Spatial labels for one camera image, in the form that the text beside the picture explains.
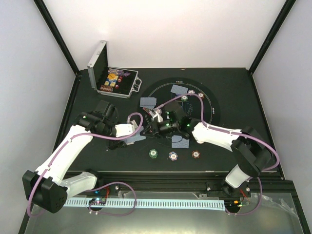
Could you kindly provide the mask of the green poker chip stack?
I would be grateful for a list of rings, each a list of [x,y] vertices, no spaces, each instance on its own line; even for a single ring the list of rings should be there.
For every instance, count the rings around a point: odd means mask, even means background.
[[[151,150],[149,151],[149,157],[150,157],[150,158],[155,159],[155,158],[157,158],[157,156],[158,156],[158,152],[157,152],[156,149],[151,149]]]

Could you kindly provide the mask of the dealt card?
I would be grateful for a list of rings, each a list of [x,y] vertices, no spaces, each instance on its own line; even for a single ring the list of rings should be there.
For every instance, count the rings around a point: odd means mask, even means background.
[[[150,98],[149,97],[141,97],[139,105],[140,105],[140,107],[150,106]]]
[[[171,93],[176,95],[184,95],[188,93],[188,88],[174,84],[171,88]]]
[[[171,144],[172,148],[182,148],[182,149],[188,149],[189,148],[189,139],[185,139],[182,136],[172,136],[171,137]]]

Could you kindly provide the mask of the blue white chip stack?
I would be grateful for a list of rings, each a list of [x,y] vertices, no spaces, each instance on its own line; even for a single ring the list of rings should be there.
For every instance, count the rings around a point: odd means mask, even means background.
[[[178,158],[178,156],[177,156],[177,154],[175,152],[170,152],[169,153],[169,159],[171,161],[175,161],[175,160],[177,160],[177,158]]]

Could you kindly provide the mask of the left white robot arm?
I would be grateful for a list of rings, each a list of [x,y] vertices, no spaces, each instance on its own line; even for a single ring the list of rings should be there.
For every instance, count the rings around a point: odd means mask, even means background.
[[[139,128],[130,118],[126,123],[115,124],[113,111],[82,112],[50,157],[35,171],[27,170],[22,176],[25,196],[28,200],[27,214],[33,217],[35,204],[51,213],[58,212],[67,199],[85,191],[98,195],[104,191],[105,183],[91,172],[82,172],[64,179],[66,172],[82,149],[93,138],[120,141],[134,136]]]

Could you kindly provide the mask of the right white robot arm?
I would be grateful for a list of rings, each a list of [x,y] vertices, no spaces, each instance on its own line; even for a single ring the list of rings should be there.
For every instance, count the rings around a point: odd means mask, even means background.
[[[252,128],[226,129],[216,127],[201,120],[184,117],[181,120],[151,121],[142,134],[160,138],[179,133],[183,138],[193,138],[197,143],[209,143],[224,148],[234,154],[236,165],[225,177],[222,192],[234,196],[239,187],[251,177],[258,177],[272,158],[272,153],[262,140],[257,139],[257,131]]]

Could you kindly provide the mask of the brown poker chip stack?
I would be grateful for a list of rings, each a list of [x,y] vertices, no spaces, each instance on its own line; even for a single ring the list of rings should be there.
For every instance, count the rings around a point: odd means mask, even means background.
[[[199,151],[193,151],[192,152],[192,157],[193,158],[199,158],[200,157],[200,152]]]

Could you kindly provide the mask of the blue backed card deck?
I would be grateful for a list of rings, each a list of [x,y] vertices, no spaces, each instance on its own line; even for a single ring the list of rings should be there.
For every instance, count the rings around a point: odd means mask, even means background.
[[[126,143],[126,145],[131,145],[131,144],[134,144],[135,139],[133,137],[129,137],[125,139],[124,142]]]

